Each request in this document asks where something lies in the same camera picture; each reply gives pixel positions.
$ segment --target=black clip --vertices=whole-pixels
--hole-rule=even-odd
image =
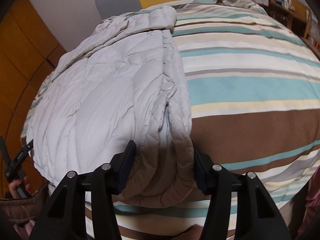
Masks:
[[[22,183],[17,187],[17,191],[21,198],[29,198],[31,195],[25,189],[24,176],[25,172],[22,169],[22,164],[28,157],[29,151],[33,149],[33,140],[23,147],[20,152],[15,156],[13,160],[10,159],[10,156],[7,151],[7,146],[5,144],[3,136],[0,137],[0,151],[2,153],[2,158],[5,165],[7,166],[4,175],[7,181],[10,183],[14,179],[21,179]]]
[[[198,188],[211,195],[200,240],[225,240],[228,233],[231,192],[238,192],[236,240],[290,240],[284,220],[270,194],[254,172],[237,175],[195,149]]]
[[[120,240],[111,194],[125,188],[136,154],[134,141],[95,171],[69,171],[41,211],[29,240],[87,239],[85,192],[92,194],[92,222],[96,240]]]

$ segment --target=bed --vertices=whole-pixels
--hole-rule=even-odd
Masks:
[[[239,174],[256,172],[282,208],[320,164],[319,60],[299,37],[250,0],[166,5],[177,11],[172,37],[187,80],[191,139],[214,163]],[[33,102],[22,141],[31,139],[30,120],[50,82],[50,77],[44,81]],[[35,167],[47,177],[39,159]],[[203,225],[208,205],[197,190],[161,209],[114,203],[123,239],[171,239],[194,224]],[[236,207],[234,195],[230,238]],[[90,209],[87,203],[87,231],[93,236]]]

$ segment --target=gray panel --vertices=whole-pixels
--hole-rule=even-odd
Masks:
[[[139,0],[95,0],[102,19],[142,9]]]

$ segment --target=beige stripe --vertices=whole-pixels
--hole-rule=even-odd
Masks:
[[[85,208],[85,216],[92,220],[92,211]],[[161,235],[153,235],[148,233],[143,233],[140,231],[135,231],[126,227],[118,226],[121,236],[125,236],[131,239],[137,239],[137,240],[170,240],[174,236],[161,236]]]
[[[269,22],[265,19],[261,18],[252,18],[250,16],[243,16],[239,18],[201,18],[201,19],[190,19],[190,20],[177,20],[176,28],[179,25],[183,24],[192,24],[192,23],[200,23],[200,22],[225,22],[225,23],[239,23],[239,24],[259,24],[259,25],[267,25],[267,26],[276,26],[273,22]]]
[[[197,6],[192,7],[192,8],[185,7],[184,9],[187,9],[188,11],[184,11],[184,12],[178,11],[178,16],[180,16],[180,15],[190,15],[190,14],[195,14],[195,15],[199,14],[199,15],[201,15],[202,12],[200,10],[203,10],[203,9],[209,8],[209,7],[217,9],[218,11],[232,10],[234,12],[246,12],[246,13],[250,12],[250,14],[255,15],[257,17],[270,18],[268,15],[262,14],[260,12],[257,12],[255,10],[249,9],[249,8],[240,8],[240,7],[228,6],[228,5],[220,5],[220,4],[200,4],[200,3]]]
[[[280,182],[271,182],[268,181],[266,183],[264,183],[265,187],[283,187],[283,186],[287,186],[288,184],[290,184],[291,182],[294,182],[297,178],[294,179],[289,179],[289,180],[285,180],[285,181],[280,181]]]
[[[276,78],[288,78],[288,79],[299,79],[299,80],[305,80],[309,81],[312,83],[320,83],[320,76],[317,79],[316,76],[314,78],[309,78],[306,76],[302,76],[300,73],[271,73],[268,72],[267,69],[263,69],[262,71],[265,72],[254,72],[255,70],[253,69],[252,72],[250,72],[250,68],[246,69],[248,72],[227,72],[225,71],[224,73],[205,73],[205,74],[193,74],[191,76],[186,76],[186,80],[192,80],[192,79],[198,79],[198,78],[206,78],[206,77],[276,77]]]
[[[278,54],[283,55],[293,55],[299,58],[303,58],[315,63],[319,63],[319,60],[317,57],[315,57],[314,54],[311,53],[304,53],[306,50],[298,49],[298,46],[296,46],[295,50],[290,50],[288,47],[275,47],[275,46],[266,46],[265,43],[248,43],[245,41],[204,41],[204,42],[194,42],[191,44],[183,44],[178,46],[178,49],[180,52],[184,52],[184,50],[190,50],[190,49],[245,49],[247,54],[251,54],[251,50],[260,50],[259,52],[263,54],[264,52],[274,52]]]
[[[199,117],[203,113],[212,111],[223,111],[230,109],[260,109],[263,111],[264,108],[277,109],[309,109],[309,108],[320,108],[320,101],[317,99],[313,100],[271,100],[271,101],[258,101],[258,102],[220,102],[220,103],[208,103],[202,105],[191,106],[192,117]]]
[[[261,35],[243,35],[241,33],[198,33],[193,35],[183,35],[173,38],[174,43],[178,46],[179,50],[197,49],[206,47],[216,47],[219,41],[224,43],[231,41],[243,45],[243,47],[256,48],[255,45],[263,46],[265,48],[272,48],[274,51],[279,49],[287,49],[292,52],[295,51],[300,55],[305,55],[305,58],[310,58],[315,62],[319,62],[313,52],[307,47],[300,46],[285,40],[266,39]]]
[[[231,24],[231,23],[202,23],[202,24],[194,24],[194,25],[185,25],[185,26],[179,26],[175,27],[174,31],[181,31],[181,30],[192,30],[192,29],[198,29],[202,27],[244,27],[246,29],[250,29],[253,31],[260,31],[260,30],[268,30],[272,32],[281,33],[287,37],[297,38],[297,36],[294,33],[291,33],[289,30],[285,29],[276,29],[274,27],[270,26],[262,26],[262,25],[246,25],[246,24]]]

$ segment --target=white down jacket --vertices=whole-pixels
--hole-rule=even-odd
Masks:
[[[168,6],[107,19],[60,59],[27,123],[45,178],[57,185],[70,170],[91,172],[132,139],[138,152],[121,201],[166,207],[191,192],[191,111],[175,21]]]

